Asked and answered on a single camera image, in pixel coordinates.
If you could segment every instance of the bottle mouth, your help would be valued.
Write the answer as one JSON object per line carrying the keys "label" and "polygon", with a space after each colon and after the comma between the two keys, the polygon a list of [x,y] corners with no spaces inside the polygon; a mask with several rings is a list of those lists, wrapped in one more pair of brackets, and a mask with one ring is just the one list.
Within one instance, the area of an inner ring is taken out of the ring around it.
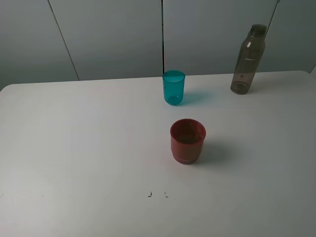
{"label": "bottle mouth", "polygon": [[252,36],[264,36],[266,34],[267,27],[265,25],[256,24],[251,27],[250,34]]}

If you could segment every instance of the bottle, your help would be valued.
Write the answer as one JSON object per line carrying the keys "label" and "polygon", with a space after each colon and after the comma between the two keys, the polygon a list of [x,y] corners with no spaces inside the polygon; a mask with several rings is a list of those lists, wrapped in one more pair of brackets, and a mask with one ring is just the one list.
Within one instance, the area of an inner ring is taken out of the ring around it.
{"label": "bottle", "polygon": [[250,89],[265,50],[266,31],[264,25],[253,25],[241,45],[231,84],[231,91],[238,95],[244,95]]}

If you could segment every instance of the cup rim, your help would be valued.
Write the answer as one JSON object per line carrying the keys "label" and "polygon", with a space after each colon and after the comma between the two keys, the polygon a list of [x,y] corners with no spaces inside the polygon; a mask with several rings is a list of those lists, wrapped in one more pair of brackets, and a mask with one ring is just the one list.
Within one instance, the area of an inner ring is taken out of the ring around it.
{"label": "cup rim", "polygon": [[[197,124],[199,124],[199,125],[201,126],[202,130],[204,131],[204,135],[201,136],[201,139],[200,139],[199,141],[197,141],[197,142],[195,142],[195,143],[192,143],[192,144],[186,144],[186,143],[179,142],[179,141],[173,136],[173,133],[172,133],[173,127],[174,127],[177,123],[179,123],[179,122],[181,122],[181,121],[184,121],[184,120],[197,123]],[[173,123],[173,125],[172,125],[171,128],[170,128],[170,135],[171,135],[171,138],[172,138],[172,139],[174,139],[176,142],[178,142],[178,143],[180,143],[180,144],[182,144],[182,145],[185,145],[185,146],[194,146],[194,145],[199,144],[199,143],[201,143],[201,142],[204,141],[204,139],[206,138],[206,130],[205,130],[205,127],[203,126],[203,124],[200,123],[199,121],[196,121],[196,120],[191,119],[191,118],[183,118],[183,119],[180,119],[180,120],[175,121],[175,122]]]}
{"label": "cup rim", "polygon": [[[179,72],[179,73],[182,73],[183,74],[183,79],[180,80],[180,81],[168,81],[164,78],[164,75],[166,73],[169,73],[169,72]],[[179,82],[182,82],[184,79],[186,78],[186,75],[182,72],[182,71],[177,71],[177,70],[170,70],[170,71],[167,71],[167,72],[164,72],[164,74],[162,75],[162,79],[168,83],[179,83]]]}

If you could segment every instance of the teal plastic cup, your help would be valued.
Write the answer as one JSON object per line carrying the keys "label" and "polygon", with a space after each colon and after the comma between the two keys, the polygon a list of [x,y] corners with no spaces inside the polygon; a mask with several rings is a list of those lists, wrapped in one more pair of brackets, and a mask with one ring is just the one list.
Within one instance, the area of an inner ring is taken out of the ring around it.
{"label": "teal plastic cup", "polygon": [[185,77],[180,71],[168,71],[163,74],[163,96],[168,104],[177,105],[182,101]]}

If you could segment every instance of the cup base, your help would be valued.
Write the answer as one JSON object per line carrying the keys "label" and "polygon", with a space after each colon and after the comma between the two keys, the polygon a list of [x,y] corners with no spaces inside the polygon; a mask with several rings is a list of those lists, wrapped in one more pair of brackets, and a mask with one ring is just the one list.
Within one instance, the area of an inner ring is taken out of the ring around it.
{"label": "cup base", "polygon": [[170,96],[165,101],[170,105],[178,105],[181,103],[182,98],[180,96]]}
{"label": "cup base", "polygon": [[178,161],[179,163],[181,164],[192,164],[194,163],[198,158],[194,159],[194,160],[183,160],[183,159],[179,159],[177,157],[175,157],[173,154],[172,154],[173,158]]}

